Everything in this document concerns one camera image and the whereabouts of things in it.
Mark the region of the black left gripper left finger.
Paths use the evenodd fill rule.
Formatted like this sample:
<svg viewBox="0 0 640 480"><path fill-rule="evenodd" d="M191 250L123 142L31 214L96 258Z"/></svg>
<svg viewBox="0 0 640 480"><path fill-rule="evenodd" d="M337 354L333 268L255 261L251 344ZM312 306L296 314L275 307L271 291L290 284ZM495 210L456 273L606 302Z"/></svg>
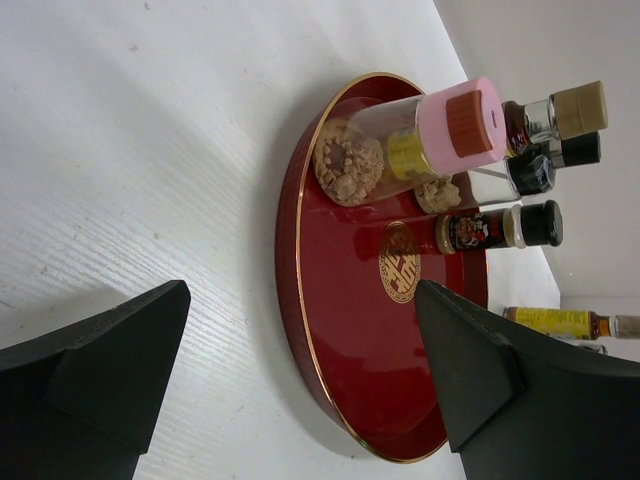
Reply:
<svg viewBox="0 0 640 480"><path fill-rule="evenodd" d="M1 351L4 479L130 479L191 301L182 280Z"/></svg>

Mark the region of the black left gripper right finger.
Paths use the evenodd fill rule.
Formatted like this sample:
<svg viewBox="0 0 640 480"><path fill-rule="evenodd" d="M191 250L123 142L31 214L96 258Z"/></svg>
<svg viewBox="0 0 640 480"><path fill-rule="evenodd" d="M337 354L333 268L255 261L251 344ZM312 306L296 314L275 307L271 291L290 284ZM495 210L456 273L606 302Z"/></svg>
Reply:
<svg viewBox="0 0 640 480"><path fill-rule="evenodd" d="M450 448L470 479L635 479L639 366L420 281L419 329Z"/></svg>

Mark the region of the tall gold-cap sauce bottle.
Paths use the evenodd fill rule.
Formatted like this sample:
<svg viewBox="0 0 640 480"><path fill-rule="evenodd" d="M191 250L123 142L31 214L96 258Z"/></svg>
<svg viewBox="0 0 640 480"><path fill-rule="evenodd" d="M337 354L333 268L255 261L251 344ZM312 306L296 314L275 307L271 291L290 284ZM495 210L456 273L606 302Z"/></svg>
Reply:
<svg viewBox="0 0 640 480"><path fill-rule="evenodd" d="M611 337L639 339L639 317L603 316L593 311L507 307L503 316L521 326L560 340L597 340Z"/></svg>

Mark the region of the small black-cap spice bottle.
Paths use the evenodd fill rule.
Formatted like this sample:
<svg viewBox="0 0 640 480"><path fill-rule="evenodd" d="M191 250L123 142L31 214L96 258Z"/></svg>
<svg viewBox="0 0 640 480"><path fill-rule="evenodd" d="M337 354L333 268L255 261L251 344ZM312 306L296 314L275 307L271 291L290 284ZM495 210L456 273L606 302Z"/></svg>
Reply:
<svg viewBox="0 0 640 480"><path fill-rule="evenodd" d="M437 217L434 235L442 254L534 246L558 247L564 222L557 202L516 204L483 212Z"/></svg>

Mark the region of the round-top black lid glass jar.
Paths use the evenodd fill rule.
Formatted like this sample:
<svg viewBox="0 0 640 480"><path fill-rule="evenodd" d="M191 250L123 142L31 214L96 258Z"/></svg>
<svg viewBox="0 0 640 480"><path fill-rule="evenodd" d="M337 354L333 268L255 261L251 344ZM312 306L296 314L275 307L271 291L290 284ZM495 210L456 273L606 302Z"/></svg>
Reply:
<svg viewBox="0 0 640 480"><path fill-rule="evenodd" d="M555 185L556 171L544 154L532 153L430 180L414 189L426 214L453 213L516 202L546 193Z"/></svg>

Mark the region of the black-cap spice jar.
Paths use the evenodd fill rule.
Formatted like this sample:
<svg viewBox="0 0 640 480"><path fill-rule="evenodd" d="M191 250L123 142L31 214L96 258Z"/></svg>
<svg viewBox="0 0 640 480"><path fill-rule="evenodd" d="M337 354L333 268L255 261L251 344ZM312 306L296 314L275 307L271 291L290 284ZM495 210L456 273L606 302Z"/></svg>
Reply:
<svg viewBox="0 0 640 480"><path fill-rule="evenodd" d="M587 133L568 140L552 139L542 147L543 154L556 169L599 163L600 134Z"/></svg>

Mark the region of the yellow-label gold-cap bottle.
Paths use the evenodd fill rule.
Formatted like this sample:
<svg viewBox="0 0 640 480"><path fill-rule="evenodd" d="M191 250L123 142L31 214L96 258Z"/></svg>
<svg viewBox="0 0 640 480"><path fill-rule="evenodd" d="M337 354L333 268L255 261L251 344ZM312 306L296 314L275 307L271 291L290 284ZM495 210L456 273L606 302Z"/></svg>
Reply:
<svg viewBox="0 0 640 480"><path fill-rule="evenodd" d="M608 127L602 81L558 91L526 104L506 101L502 109L508 157L519 156L528 147L551 139L569 140Z"/></svg>

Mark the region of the pink-lid glass shaker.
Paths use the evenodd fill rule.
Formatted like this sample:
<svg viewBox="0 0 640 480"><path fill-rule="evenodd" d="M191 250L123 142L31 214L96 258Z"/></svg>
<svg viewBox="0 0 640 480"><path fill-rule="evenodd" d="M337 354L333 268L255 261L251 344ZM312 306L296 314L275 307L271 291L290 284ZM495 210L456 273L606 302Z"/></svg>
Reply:
<svg viewBox="0 0 640 480"><path fill-rule="evenodd" d="M323 121L313 148L324 193L356 207L506 155L501 100L486 77L397 100L356 97Z"/></svg>

